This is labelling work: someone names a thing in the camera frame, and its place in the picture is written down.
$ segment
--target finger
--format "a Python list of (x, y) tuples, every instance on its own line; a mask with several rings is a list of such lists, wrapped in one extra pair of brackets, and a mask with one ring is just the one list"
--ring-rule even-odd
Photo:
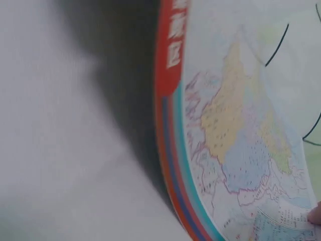
[(311, 210), (307, 215), (307, 219), (313, 224), (321, 225), (321, 202), (317, 204), (317, 207)]

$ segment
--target yellow map region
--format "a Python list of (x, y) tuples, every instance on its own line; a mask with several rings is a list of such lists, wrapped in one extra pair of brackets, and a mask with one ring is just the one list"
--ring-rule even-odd
[(288, 159), (291, 157), (291, 150), (280, 127), (275, 123), (273, 107), (263, 91), (264, 87), (258, 76), (257, 71), (253, 77), (246, 76), (240, 61), (240, 44), (233, 43), (224, 59), (221, 89), (205, 107), (201, 116), (201, 126), (205, 130), (205, 145), (211, 155), (216, 156), (223, 164), (226, 152), (234, 145), (238, 131), (244, 126), (243, 97), (245, 86), (248, 86), (255, 102), (264, 97), (268, 101), (267, 113), (258, 135), (262, 137), (279, 170), (290, 174)]
[(238, 131), (244, 126), (242, 108), (246, 78), (240, 61), (240, 44), (236, 42), (224, 59), (221, 89), (201, 116), (206, 146), (221, 164)]
[(272, 106), (270, 104), (266, 118), (261, 124), (259, 134), (263, 138), (271, 158), (276, 162), (278, 169), (287, 174), (291, 174), (289, 167), (291, 150), (281, 129), (275, 124)]

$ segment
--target teal stripe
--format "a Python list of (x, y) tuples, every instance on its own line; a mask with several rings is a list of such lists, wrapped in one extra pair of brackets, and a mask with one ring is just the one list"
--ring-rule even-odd
[(176, 91), (173, 94), (173, 110), (174, 110), (174, 132), (176, 149), (179, 160), (179, 165), (181, 169), (182, 178), (184, 181), (184, 186), (192, 204), (192, 207), (200, 219), (201, 224), (207, 231), (209, 236), (213, 240), (224, 241), (225, 239), (220, 235), (217, 229), (214, 227), (212, 221), (206, 214), (204, 206), (202, 205), (199, 196), (197, 194), (191, 169), (188, 162), (188, 157), (185, 147), (185, 137), (184, 137), (184, 127), (183, 127), (183, 111), (182, 111), (182, 83), (179, 84)]

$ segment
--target white wall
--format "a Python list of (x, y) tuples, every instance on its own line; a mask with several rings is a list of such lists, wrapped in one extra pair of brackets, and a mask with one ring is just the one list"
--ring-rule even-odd
[(110, 2), (0, 2), (1, 240), (188, 240), (154, 146), (157, 4)]

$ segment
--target map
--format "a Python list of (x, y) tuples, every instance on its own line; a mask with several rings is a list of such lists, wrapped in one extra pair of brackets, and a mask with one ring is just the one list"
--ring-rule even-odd
[[(204, 24), (188, 27), (182, 79), (198, 197), (226, 240), (318, 240), (306, 217), (316, 201), (302, 140), (273, 105), (257, 47), (224, 19), (231, 10), (200, 2), (189, 9)], [(225, 20), (224, 28), (215, 25)]]

